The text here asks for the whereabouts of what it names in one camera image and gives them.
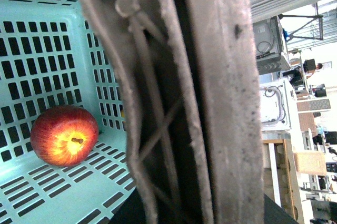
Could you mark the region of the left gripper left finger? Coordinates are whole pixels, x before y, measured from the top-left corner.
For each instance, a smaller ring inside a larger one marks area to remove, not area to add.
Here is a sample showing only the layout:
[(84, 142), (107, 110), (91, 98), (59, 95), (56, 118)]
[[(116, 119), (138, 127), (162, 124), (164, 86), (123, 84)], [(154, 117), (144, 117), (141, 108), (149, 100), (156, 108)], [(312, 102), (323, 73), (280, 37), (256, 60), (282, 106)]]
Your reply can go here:
[(113, 67), (147, 223), (212, 223), (207, 158), (175, 0), (80, 0)]

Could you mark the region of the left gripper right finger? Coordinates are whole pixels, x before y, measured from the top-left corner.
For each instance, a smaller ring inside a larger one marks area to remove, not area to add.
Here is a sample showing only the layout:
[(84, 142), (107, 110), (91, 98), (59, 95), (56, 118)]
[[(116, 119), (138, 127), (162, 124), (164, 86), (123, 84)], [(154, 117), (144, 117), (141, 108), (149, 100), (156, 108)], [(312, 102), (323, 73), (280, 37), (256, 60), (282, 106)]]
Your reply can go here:
[(216, 223), (263, 223), (259, 74), (250, 0), (186, 0)]

